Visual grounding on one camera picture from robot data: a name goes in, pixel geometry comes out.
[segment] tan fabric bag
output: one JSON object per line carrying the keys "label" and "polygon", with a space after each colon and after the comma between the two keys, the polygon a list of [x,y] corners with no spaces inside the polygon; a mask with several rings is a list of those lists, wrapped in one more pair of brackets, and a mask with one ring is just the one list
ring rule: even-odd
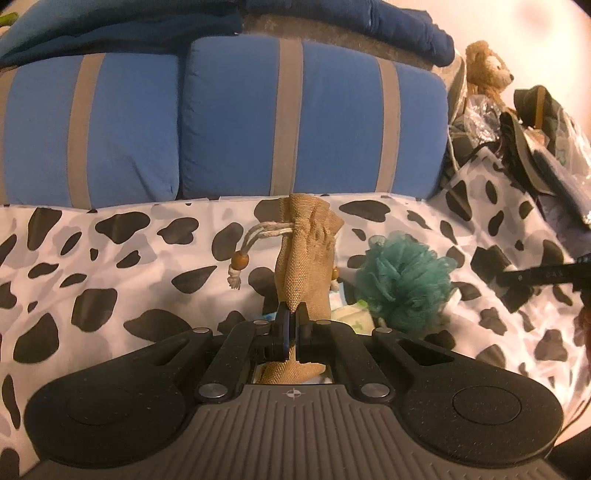
{"label": "tan fabric bag", "polygon": [[[282,223],[293,223],[293,233],[284,235],[275,265],[279,301],[291,312],[306,302],[310,320],[330,318],[329,290],[335,263],[335,235],[344,222],[319,197],[294,193],[280,199]],[[322,364],[296,361],[295,347],[287,362],[264,366],[259,383],[298,384],[324,372]]]}

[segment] teddy bear head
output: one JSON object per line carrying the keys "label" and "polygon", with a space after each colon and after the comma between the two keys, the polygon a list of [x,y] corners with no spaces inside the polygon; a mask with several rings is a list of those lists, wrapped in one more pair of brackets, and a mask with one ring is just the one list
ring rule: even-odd
{"label": "teddy bear head", "polygon": [[466,80],[481,87],[503,92],[513,82],[513,75],[501,57],[485,40],[468,45],[466,49]]}

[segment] green object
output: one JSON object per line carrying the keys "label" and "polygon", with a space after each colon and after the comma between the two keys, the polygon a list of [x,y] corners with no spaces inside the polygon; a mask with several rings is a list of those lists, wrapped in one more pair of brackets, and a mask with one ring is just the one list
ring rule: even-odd
{"label": "green object", "polygon": [[16,12],[6,14],[0,17],[0,27],[9,27],[14,25],[14,22],[18,20],[18,14]]}
{"label": "green object", "polygon": [[436,325],[436,314],[453,290],[449,274],[457,266],[455,260],[437,258],[427,245],[405,233],[387,239],[375,235],[368,243],[365,263],[355,275],[355,290],[370,314],[405,333]]}

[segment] cow print fabric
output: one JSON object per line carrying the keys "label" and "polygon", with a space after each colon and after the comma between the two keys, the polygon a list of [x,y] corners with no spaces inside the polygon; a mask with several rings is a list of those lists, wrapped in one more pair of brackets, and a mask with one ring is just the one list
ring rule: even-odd
{"label": "cow print fabric", "polygon": [[[380,194],[324,197],[345,221],[336,266],[348,303],[372,235],[403,231],[457,262],[457,287],[425,339],[528,375],[564,408],[589,398],[579,295],[569,285],[499,288],[506,268],[571,261],[532,199],[482,150],[428,201]],[[189,329],[227,334],[277,309],[280,238],[257,242],[242,288],[226,282],[244,233],[279,220],[277,199],[194,200],[92,213],[0,207],[0,471],[37,457],[22,425],[49,381]]]}

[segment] wooden bead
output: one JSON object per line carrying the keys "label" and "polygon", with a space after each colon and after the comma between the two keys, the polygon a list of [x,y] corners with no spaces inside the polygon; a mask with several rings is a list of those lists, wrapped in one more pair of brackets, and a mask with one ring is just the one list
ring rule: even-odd
{"label": "wooden bead", "polygon": [[244,270],[248,266],[248,255],[234,252],[232,255],[232,263],[230,265],[234,270]]}

